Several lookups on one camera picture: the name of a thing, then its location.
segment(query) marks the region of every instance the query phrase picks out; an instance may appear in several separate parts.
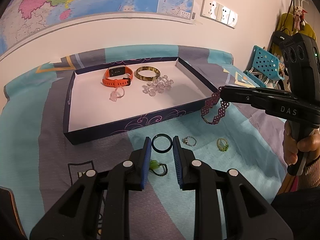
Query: person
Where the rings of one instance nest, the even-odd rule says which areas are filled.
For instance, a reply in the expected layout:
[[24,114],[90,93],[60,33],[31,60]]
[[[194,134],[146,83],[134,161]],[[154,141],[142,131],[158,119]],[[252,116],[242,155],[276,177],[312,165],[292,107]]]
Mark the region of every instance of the person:
[[286,121],[282,145],[287,165],[297,162],[298,150],[310,153],[303,174],[298,177],[297,191],[277,195],[271,205],[291,228],[294,240],[319,240],[320,132],[315,129],[313,135],[297,142]]

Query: map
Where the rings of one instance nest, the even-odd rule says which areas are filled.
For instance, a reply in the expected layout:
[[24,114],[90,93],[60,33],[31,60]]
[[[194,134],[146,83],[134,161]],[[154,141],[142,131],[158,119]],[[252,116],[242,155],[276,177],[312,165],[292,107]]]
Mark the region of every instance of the map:
[[62,21],[110,12],[191,18],[194,0],[12,0],[0,19],[0,55],[22,39]]

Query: jewelry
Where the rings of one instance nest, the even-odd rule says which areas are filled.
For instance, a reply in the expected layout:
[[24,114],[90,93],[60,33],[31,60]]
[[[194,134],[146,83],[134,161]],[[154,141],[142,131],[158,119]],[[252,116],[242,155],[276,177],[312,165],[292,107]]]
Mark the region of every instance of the jewelry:
[[[121,76],[124,74],[128,74],[128,78],[122,78],[122,79],[109,79],[109,77],[116,77]],[[106,73],[104,74],[104,79],[102,79],[102,83],[106,87],[124,87],[124,86],[130,86],[131,80],[133,78],[133,71],[128,68],[127,66],[117,66],[117,67],[111,67],[108,68]]]
[[123,98],[123,97],[124,97],[124,88],[123,88],[123,87],[120,87],[120,88],[122,88],[122,90],[123,90],[123,95],[122,95],[122,96],[118,96],[118,95],[117,95],[117,90],[118,90],[118,88],[119,88],[119,87],[117,87],[117,88],[115,89],[115,91],[112,91],[112,92],[110,93],[110,98],[109,98],[109,100],[116,102],[118,98]]
[[227,142],[227,140],[223,139],[223,138],[219,138],[217,140],[217,147],[221,152],[225,152],[228,150],[229,148],[229,144]]
[[[150,71],[153,71],[154,73],[156,73],[155,76],[153,77],[145,77],[145,76],[141,76],[139,74],[140,71],[142,70],[150,70]],[[144,67],[140,67],[136,70],[135,72],[135,76],[137,79],[140,79],[142,81],[153,81],[153,80],[156,80],[157,77],[160,77],[160,71],[158,69],[156,69],[155,67],[149,67],[149,66],[144,66]]]
[[[160,166],[162,166],[162,168],[163,168],[163,173],[158,174],[158,173],[156,173],[154,170],[160,168]],[[159,163],[159,162],[157,162],[156,160],[151,160],[151,161],[150,161],[149,170],[152,171],[154,174],[156,174],[156,175],[159,176],[159,177],[163,177],[163,176],[165,176],[165,175],[168,174],[168,166],[167,166],[167,164],[165,164],[165,163]]]
[[169,80],[168,76],[164,75],[163,77],[158,77],[152,83],[147,83],[147,85],[143,85],[142,87],[144,88],[144,90],[142,92],[154,97],[156,95],[156,92],[162,94],[164,90],[170,90],[172,84],[173,80]]
[[[169,141],[170,141],[170,146],[168,147],[168,149],[166,150],[159,150],[155,147],[155,145],[153,144],[155,139],[157,139],[158,137],[166,137]],[[170,151],[170,149],[172,148],[172,139],[169,135],[164,134],[164,133],[159,133],[156,136],[154,136],[154,138],[151,141],[151,146],[152,148],[157,152],[157,153],[167,153],[168,151]]]
[[219,87],[218,92],[213,93],[211,98],[207,99],[204,103],[204,107],[201,108],[201,118],[208,124],[217,124],[222,117],[226,115],[226,109],[230,105],[229,102],[220,101],[221,107],[218,109],[218,115],[216,115],[212,122],[209,122],[204,116],[209,113],[209,110],[215,106],[220,99],[220,92],[223,87]]
[[[192,138],[193,140],[195,140],[195,143],[194,143],[194,144],[190,144],[189,141],[188,141],[188,138]],[[191,146],[191,147],[197,145],[197,140],[196,140],[194,137],[192,137],[192,136],[187,136],[187,137],[183,138],[183,139],[182,139],[182,142],[183,142],[184,144],[188,145],[188,146]]]

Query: yellow-green cloth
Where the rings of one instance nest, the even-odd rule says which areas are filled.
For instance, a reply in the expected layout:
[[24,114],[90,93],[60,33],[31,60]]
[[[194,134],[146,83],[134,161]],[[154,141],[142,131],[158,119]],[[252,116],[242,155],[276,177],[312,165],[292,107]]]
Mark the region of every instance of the yellow-green cloth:
[[[279,31],[281,29],[286,17],[287,17],[286,13],[281,15],[277,31]],[[293,24],[293,14],[289,13],[288,18],[285,21],[284,28],[289,29],[290,33],[288,30],[284,30],[284,33],[291,35],[292,24]],[[314,38],[316,40],[316,34],[313,31],[312,27],[308,23],[306,23],[306,25],[304,27],[304,31],[300,30],[299,33],[305,34],[305,35],[307,35],[311,38]],[[272,54],[274,55],[275,53],[282,56],[279,46],[273,43],[272,44]]]

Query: bed sheet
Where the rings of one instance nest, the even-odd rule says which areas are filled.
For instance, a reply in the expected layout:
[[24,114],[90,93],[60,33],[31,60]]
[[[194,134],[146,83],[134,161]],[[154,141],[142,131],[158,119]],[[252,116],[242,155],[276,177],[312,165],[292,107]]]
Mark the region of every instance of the bed sheet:
[[[206,124],[198,111],[182,116],[176,113],[176,118],[159,123],[142,119],[142,128],[76,146],[65,138],[63,110],[73,69],[176,56],[216,87],[256,86],[232,65],[231,54],[174,45],[123,46],[70,55],[61,63],[30,70],[5,86],[8,102],[0,116],[0,186],[13,191],[27,236],[84,171],[113,168],[141,148],[146,136],[152,138],[158,133],[178,135],[180,139],[195,137],[195,147],[183,146],[193,150],[196,158],[218,170],[238,169],[269,202],[273,200],[286,169],[282,152],[284,120],[248,105],[230,104],[218,125]],[[212,109],[211,116],[217,108]],[[227,152],[217,149],[218,138],[228,140]],[[194,192],[179,189],[172,151],[152,152],[151,158],[166,163],[169,172],[164,177],[150,172],[146,189],[130,193],[131,238],[193,239]]]

